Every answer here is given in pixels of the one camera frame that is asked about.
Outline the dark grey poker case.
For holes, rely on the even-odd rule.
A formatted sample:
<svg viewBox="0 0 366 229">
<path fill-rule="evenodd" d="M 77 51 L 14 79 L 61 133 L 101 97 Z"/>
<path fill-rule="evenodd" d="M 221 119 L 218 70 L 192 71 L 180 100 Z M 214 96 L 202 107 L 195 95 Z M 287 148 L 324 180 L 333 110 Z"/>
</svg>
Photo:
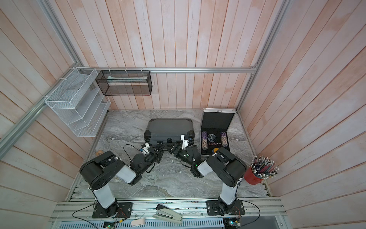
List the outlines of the dark grey poker case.
<svg viewBox="0 0 366 229">
<path fill-rule="evenodd" d="M 161 118 L 151 119 L 144 132 L 144 140 L 153 146 L 159 143 L 182 142 L 181 136 L 187 135 L 194 145 L 193 121 L 189 118 Z"/>
</svg>

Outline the silver aluminium poker case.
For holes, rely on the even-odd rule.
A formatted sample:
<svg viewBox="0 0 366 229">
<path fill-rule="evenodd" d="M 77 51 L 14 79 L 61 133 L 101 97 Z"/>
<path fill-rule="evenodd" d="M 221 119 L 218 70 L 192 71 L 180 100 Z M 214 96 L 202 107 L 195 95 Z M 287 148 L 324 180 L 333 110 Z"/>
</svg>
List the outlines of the silver aluminium poker case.
<svg viewBox="0 0 366 229">
<path fill-rule="evenodd" d="M 235 113 L 235 109 L 204 108 L 200 132 L 202 133 L 203 131 L 206 131 L 208 134 L 208 149 L 202 150 L 201 146 L 201 155 L 212 155 L 214 148 L 223 147 L 220 136 L 221 132 L 226 132 L 228 140 L 228 146 L 223 148 L 230 150 L 227 131 Z"/>
</svg>

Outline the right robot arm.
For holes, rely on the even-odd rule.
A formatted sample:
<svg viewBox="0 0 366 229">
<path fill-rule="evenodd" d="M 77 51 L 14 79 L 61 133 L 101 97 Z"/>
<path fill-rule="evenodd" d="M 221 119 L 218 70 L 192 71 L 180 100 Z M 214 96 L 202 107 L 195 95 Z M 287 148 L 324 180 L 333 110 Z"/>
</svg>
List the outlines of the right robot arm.
<svg viewBox="0 0 366 229">
<path fill-rule="evenodd" d="M 175 144 L 169 153 L 188 163 L 193 176 L 203 178 L 215 173 L 223 182 L 219 201 L 229 207 L 237 200 L 237 189 L 247 171 L 247 165 L 243 160 L 232 154 L 224 147 L 219 148 L 206 160 L 202 160 L 196 145 L 182 149 L 180 144 Z"/>
</svg>

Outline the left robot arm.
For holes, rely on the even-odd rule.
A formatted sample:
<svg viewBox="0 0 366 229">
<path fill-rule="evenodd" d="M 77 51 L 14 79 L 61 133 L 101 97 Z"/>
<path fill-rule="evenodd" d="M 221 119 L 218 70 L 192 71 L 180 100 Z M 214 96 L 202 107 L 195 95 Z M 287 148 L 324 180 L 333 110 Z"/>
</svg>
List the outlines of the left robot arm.
<svg viewBox="0 0 366 229">
<path fill-rule="evenodd" d="M 125 164 L 117 155 L 107 151 L 94 159 L 84 163 L 80 168 L 80 174 L 90 185 L 98 204 L 105 210 L 117 204 L 109 181 L 117 176 L 127 184 L 135 185 L 142 179 L 142 174 L 154 163 L 159 163 L 163 157 L 162 149 L 148 148 L 148 154 L 137 154 L 131 160 L 130 165 Z"/>
</svg>

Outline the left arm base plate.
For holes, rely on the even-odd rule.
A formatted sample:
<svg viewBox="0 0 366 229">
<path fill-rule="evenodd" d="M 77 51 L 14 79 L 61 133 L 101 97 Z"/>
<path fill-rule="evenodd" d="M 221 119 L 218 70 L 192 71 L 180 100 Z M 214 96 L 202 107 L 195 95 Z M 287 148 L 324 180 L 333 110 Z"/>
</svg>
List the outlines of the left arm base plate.
<svg viewBox="0 0 366 229">
<path fill-rule="evenodd" d="M 93 219 L 101 218 L 129 218 L 132 212 L 132 202 L 114 202 L 110 207 L 104 209 L 102 205 L 97 202 L 92 214 Z"/>
</svg>

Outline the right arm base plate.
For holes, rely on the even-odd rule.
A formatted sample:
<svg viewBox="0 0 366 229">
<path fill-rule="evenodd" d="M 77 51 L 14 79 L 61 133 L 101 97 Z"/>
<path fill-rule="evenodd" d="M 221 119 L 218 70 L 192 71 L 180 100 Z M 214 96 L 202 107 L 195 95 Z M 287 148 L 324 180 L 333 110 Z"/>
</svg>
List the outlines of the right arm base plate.
<svg viewBox="0 0 366 229">
<path fill-rule="evenodd" d="M 208 200 L 206 207 L 209 216 L 245 215 L 243 202 L 239 199 L 230 205 L 221 200 Z"/>
</svg>

